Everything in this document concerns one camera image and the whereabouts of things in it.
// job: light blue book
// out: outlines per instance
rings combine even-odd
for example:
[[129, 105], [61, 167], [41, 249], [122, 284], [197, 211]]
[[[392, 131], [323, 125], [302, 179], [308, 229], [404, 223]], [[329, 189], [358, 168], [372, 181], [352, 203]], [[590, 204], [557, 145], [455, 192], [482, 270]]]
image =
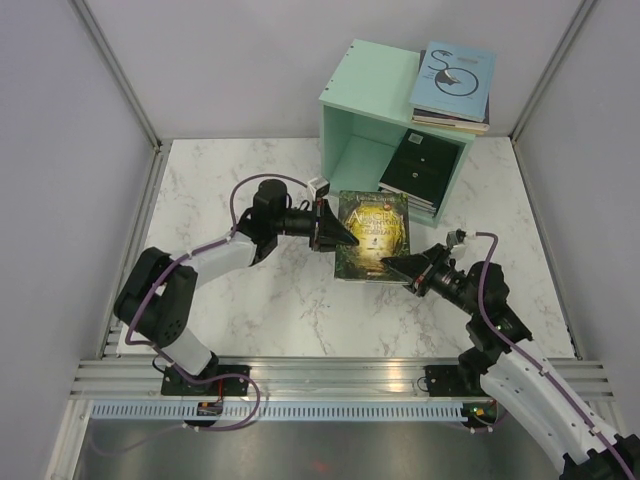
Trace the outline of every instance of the light blue book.
[[484, 120], [495, 53], [430, 42], [409, 103], [415, 108]]

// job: wooden cube shelf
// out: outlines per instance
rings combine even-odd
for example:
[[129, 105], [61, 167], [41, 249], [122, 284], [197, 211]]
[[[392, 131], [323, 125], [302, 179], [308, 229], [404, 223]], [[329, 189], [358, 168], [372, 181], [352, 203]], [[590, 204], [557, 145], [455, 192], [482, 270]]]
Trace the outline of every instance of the wooden cube shelf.
[[409, 97], [420, 55], [355, 40], [320, 96], [322, 175], [331, 192], [375, 192], [408, 128], [445, 139], [459, 148], [447, 191], [434, 217], [409, 209], [409, 218], [437, 226], [475, 135], [411, 123]]

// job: perforated metal strip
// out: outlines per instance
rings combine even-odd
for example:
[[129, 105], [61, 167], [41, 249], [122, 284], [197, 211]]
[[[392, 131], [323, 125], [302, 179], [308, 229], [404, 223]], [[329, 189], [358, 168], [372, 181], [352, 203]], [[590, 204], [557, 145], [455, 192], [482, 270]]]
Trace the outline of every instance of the perforated metal strip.
[[[242, 420], [253, 405], [225, 401], [220, 420]], [[260, 406], [259, 420], [357, 422], [460, 422], [462, 403], [438, 402], [272, 402]], [[91, 418], [109, 420], [206, 420], [197, 401], [95, 401]]]

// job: black book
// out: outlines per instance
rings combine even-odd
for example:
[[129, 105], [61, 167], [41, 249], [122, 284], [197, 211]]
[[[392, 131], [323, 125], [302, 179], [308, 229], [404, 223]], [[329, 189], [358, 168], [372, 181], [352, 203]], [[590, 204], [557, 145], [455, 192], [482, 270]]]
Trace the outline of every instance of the black book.
[[459, 150], [454, 143], [407, 130], [378, 186], [404, 192], [409, 195], [410, 204], [424, 205], [436, 212], [447, 191]]

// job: white marble tabletop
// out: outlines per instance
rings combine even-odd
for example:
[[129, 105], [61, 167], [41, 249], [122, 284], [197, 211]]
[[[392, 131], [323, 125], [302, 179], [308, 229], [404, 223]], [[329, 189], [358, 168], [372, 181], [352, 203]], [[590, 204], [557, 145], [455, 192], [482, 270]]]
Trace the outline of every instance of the white marble tabletop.
[[[320, 173], [318, 139], [176, 140], [147, 246], [178, 252], [225, 233], [229, 194], [255, 173], [306, 181]], [[236, 211], [250, 206], [258, 181], [245, 185]], [[304, 192], [291, 185], [294, 203]], [[573, 349], [531, 208], [507, 138], [479, 138], [454, 186], [438, 228], [412, 223], [411, 251], [444, 243], [449, 230], [495, 232], [494, 261], [511, 288], [509, 304], [552, 357]], [[484, 259], [489, 240], [471, 243], [458, 268]], [[333, 279], [334, 254], [284, 238], [260, 265], [232, 272], [196, 291], [189, 327], [218, 355], [455, 357], [472, 346], [469, 317], [436, 294], [413, 297], [399, 286]], [[123, 344], [120, 353], [143, 352]]]

